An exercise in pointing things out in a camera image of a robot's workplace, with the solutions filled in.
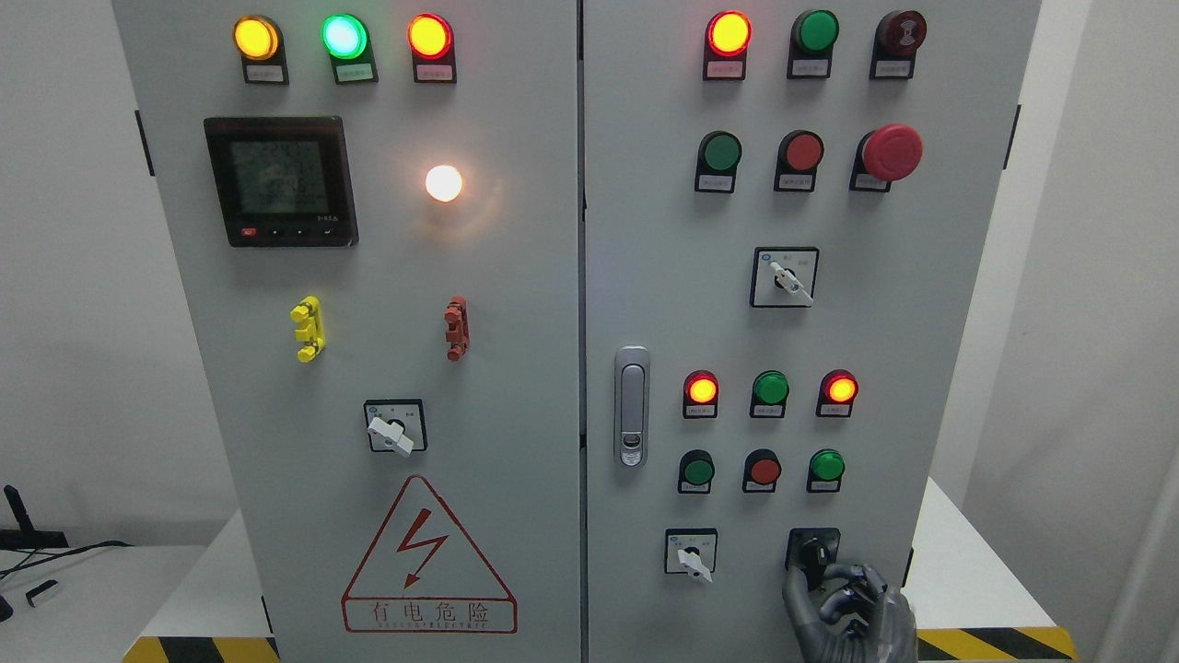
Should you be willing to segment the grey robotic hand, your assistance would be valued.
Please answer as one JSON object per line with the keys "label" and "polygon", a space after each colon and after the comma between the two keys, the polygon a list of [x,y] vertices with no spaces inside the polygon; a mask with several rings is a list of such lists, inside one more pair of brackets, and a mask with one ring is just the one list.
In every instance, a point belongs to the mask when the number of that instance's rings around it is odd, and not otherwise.
{"label": "grey robotic hand", "polygon": [[785,567],[782,591],[804,662],[917,662],[916,618],[897,587],[864,564],[830,564],[825,580],[847,583],[814,608],[808,579]]}

